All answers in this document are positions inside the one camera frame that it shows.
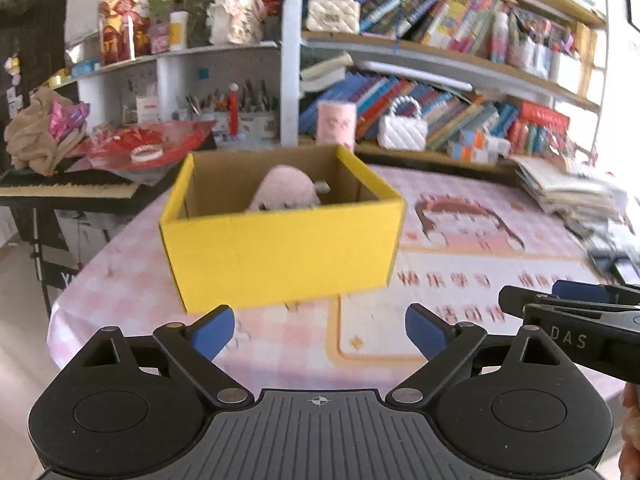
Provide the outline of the person right hand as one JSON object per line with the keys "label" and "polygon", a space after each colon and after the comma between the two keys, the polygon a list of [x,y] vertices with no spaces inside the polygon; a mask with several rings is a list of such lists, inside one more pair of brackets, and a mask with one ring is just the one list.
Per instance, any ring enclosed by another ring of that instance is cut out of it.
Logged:
{"label": "person right hand", "polygon": [[620,478],[638,480],[640,478],[640,412],[637,386],[627,382],[620,402],[627,410],[622,425],[624,445],[618,461]]}

